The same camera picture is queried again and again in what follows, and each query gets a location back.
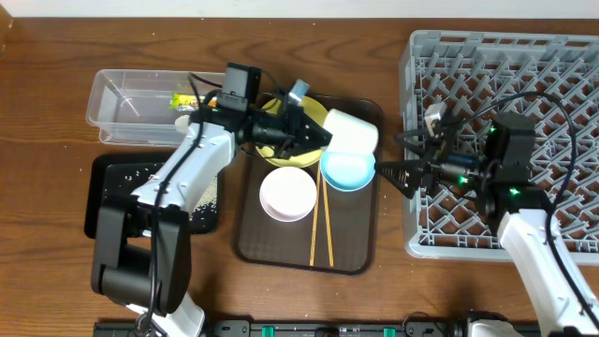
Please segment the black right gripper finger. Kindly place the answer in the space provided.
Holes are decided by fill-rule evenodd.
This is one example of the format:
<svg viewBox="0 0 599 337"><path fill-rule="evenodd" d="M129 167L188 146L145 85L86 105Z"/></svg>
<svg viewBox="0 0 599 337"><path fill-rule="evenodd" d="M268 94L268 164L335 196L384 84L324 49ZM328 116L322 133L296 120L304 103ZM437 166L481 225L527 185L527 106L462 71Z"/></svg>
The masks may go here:
<svg viewBox="0 0 599 337"><path fill-rule="evenodd" d="M418 139L420 136L425 136L426 134L426 130L414 129L395 135L394 140L405 150L408 150L409 152L418 156L423 156L425 154L425 150L419 147L417 144L411 142L411 139Z"/></svg>
<svg viewBox="0 0 599 337"><path fill-rule="evenodd" d="M424 175L418 160L377 162L374 168L408 199L414 197Z"/></svg>

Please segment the white cup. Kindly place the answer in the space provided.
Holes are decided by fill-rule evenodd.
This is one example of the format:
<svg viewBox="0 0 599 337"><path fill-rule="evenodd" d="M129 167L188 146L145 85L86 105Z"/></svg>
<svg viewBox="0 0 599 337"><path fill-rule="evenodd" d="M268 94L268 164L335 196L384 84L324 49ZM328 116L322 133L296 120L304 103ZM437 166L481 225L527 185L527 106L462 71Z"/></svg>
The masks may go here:
<svg viewBox="0 0 599 337"><path fill-rule="evenodd" d="M341 110L329 110L323 128L332 135L328 152L372 154L378 143L379 132L374 124Z"/></svg>

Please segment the light blue bowl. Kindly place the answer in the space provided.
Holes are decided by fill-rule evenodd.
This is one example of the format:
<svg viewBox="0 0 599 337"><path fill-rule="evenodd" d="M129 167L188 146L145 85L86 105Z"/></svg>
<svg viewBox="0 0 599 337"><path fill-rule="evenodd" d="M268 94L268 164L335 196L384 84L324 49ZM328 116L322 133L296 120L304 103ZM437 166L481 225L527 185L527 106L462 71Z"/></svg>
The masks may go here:
<svg viewBox="0 0 599 337"><path fill-rule="evenodd" d="M324 152L320 170L325 181L341 192L355 192L368 185L375 175L374 154Z"/></svg>

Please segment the wooden chopstick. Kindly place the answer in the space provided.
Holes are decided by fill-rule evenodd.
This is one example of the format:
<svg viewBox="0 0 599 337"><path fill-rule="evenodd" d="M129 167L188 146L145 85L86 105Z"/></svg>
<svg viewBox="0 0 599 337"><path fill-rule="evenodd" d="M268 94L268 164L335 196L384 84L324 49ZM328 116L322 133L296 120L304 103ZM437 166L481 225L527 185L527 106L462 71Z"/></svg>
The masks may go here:
<svg viewBox="0 0 599 337"><path fill-rule="evenodd" d="M320 173L320 177L322 178L322 187L323 187L323 199L324 199L323 203L324 203L324 211L325 211L329 266L334 267L334 251L333 251L332 232L331 232L330 214L329 214L328 184L327 184L324 174L322 172Z"/></svg>
<svg viewBox="0 0 599 337"><path fill-rule="evenodd" d="M317 225L318 225L320 187L321 187L321 170L320 170L320 166L318 166L317 172L316 172L316 199L315 199L314 212L313 212L313 225L312 225L310 259L309 259L309 266L310 267L314 266L314 259L315 259L315 247L316 247L316 236L317 236Z"/></svg>

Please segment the pink white bowl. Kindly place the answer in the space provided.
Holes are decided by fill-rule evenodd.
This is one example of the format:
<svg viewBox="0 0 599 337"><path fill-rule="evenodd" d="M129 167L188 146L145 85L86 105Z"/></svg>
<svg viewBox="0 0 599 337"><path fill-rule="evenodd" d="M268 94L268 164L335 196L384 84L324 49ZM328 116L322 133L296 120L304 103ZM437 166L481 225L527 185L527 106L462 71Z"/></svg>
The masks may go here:
<svg viewBox="0 0 599 337"><path fill-rule="evenodd" d="M296 222L316 203L316 185L305 170L293 167L270 172L259 187L259 201L268 216L280 222Z"/></svg>

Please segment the white tissue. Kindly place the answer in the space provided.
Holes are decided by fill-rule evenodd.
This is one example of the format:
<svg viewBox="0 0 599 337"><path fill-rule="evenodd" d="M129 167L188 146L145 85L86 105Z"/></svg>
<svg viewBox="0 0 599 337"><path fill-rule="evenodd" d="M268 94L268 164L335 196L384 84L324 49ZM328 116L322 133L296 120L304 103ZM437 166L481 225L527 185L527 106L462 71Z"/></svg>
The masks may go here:
<svg viewBox="0 0 599 337"><path fill-rule="evenodd" d="M178 117L174 122L175 129L179 133L182 133L184 135L187 134L187 129L188 129L189 124L190 124L190 116L185 115L185 114Z"/></svg>

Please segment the rice pile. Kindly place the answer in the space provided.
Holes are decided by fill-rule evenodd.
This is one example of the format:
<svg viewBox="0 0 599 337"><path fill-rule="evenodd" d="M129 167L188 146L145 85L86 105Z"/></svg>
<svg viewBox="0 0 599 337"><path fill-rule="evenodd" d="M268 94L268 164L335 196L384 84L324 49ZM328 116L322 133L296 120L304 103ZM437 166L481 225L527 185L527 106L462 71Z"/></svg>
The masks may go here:
<svg viewBox="0 0 599 337"><path fill-rule="evenodd" d="M106 168L102 196L128 196L146 183L162 163L113 164ZM213 231L218 223L218 178L215 177L191 212L190 229L194 234Z"/></svg>

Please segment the green snack wrapper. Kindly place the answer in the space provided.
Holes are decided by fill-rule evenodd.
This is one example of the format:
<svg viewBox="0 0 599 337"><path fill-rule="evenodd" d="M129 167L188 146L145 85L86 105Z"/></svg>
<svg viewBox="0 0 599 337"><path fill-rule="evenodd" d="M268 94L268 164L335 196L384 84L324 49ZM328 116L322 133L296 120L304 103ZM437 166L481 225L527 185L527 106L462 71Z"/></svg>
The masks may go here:
<svg viewBox="0 0 599 337"><path fill-rule="evenodd" d="M170 101L169 107L172 110L179 112L197 110L200 103L203 102L204 96L196 96L189 94L173 94Z"/></svg>

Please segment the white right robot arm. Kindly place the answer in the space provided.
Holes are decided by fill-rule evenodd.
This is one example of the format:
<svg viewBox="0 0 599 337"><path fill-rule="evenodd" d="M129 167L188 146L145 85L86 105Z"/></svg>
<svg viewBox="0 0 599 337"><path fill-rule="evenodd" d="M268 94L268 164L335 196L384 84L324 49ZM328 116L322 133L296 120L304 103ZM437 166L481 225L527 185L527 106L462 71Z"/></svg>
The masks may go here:
<svg viewBox="0 0 599 337"><path fill-rule="evenodd" d="M595 336L598 299L563 242L546 192L530 180L534 123L509 112L492 119L481 155L461 154L453 145L458 120L442 118L418 129L423 147L396 137L416 154L411 160L378 162L376 172L405 197L424 188L455 186L475 204L490 232L509 254L525 285L545 336Z"/></svg>

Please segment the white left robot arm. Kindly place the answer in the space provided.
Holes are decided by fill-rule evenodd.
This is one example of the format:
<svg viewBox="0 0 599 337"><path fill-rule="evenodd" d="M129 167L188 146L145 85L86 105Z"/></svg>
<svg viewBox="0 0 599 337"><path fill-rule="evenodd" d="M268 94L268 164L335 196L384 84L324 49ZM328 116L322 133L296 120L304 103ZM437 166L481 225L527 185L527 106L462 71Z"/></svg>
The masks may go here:
<svg viewBox="0 0 599 337"><path fill-rule="evenodd" d="M106 196L84 225L95 242L92 289L137 313L132 336L201 333L204 312L187 293L189 217L240 145L271 146L282 158L314 150L365 155L379 138L378 127L357 116L332 109L319 124L294 103L272 113L218 99L180 120L183 141L163 166L131 194Z"/></svg>

